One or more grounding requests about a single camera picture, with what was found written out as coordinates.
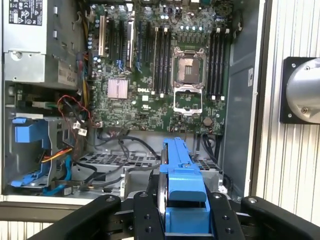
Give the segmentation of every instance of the metal cylinder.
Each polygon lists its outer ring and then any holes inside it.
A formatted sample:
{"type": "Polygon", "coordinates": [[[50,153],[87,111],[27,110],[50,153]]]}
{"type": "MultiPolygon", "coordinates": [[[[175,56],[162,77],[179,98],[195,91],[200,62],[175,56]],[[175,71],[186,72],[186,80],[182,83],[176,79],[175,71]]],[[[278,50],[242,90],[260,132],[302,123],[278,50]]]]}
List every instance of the metal cylinder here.
{"type": "Polygon", "coordinates": [[[286,100],[298,118],[320,124],[320,58],[305,62],[291,74],[286,100]]]}
{"type": "MultiPolygon", "coordinates": [[[[160,163],[161,164],[168,164],[167,147],[165,147],[161,151],[160,163]]],[[[158,210],[159,210],[163,225],[165,224],[167,196],[168,196],[167,174],[160,172],[159,173],[158,191],[157,191],[157,205],[158,205],[158,210]]]]}

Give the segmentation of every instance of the heatsink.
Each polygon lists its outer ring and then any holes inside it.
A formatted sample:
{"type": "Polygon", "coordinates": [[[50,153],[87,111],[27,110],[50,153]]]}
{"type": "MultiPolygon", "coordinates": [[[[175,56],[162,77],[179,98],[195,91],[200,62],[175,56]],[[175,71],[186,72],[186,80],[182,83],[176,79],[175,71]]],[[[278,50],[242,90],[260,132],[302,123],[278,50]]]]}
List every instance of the heatsink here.
{"type": "Polygon", "coordinates": [[[128,98],[128,79],[114,78],[108,80],[107,96],[110,99],[128,98]]]}

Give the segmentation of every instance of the circuit board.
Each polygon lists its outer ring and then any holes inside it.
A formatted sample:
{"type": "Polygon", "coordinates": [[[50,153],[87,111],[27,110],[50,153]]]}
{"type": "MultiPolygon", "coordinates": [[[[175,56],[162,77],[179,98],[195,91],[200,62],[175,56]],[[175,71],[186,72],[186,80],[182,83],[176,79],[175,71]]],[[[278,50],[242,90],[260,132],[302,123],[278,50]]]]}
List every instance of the circuit board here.
{"type": "Polygon", "coordinates": [[[92,5],[89,82],[104,127],[222,135],[232,3],[92,5]]]}

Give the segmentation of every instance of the metal frame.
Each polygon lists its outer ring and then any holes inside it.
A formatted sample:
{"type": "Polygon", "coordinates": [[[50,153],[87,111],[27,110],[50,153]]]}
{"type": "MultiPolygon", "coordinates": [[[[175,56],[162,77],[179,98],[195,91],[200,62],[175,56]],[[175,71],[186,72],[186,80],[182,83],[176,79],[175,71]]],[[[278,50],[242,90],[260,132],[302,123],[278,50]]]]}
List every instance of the metal frame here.
{"type": "Polygon", "coordinates": [[[279,122],[283,60],[320,57],[320,2],[273,0],[256,194],[320,225],[317,125],[279,122]]]}

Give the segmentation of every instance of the blue drive bracket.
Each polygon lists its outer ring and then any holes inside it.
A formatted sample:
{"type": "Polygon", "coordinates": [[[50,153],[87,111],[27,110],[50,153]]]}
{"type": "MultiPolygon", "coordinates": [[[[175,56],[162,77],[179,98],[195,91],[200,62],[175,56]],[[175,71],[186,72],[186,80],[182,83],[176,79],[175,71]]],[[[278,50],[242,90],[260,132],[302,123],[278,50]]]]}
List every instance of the blue drive bracket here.
{"type": "Polygon", "coordinates": [[[210,205],[202,173],[193,163],[186,143],[179,137],[165,139],[168,164],[160,166],[167,174],[168,201],[202,202],[204,207],[167,207],[165,231],[167,233],[209,234],[210,205]]]}
{"type": "MultiPolygon", "coordinates": [[[[17,117],[12,120],[14,124],[15,142],[19,144],[29,144],[41,141],[43,149],[50,149],[50,140],[48,136],[48,122],[44,119],[38,119],[29,125],[26,125],[28,119],[17,117]]],[[[27,174],[22,179],[11,182],[13,187],[22,187],[32,183],[32,181],[48,174],[50,170],[50,162],[42,163],[40,170],[27,174]]]]}

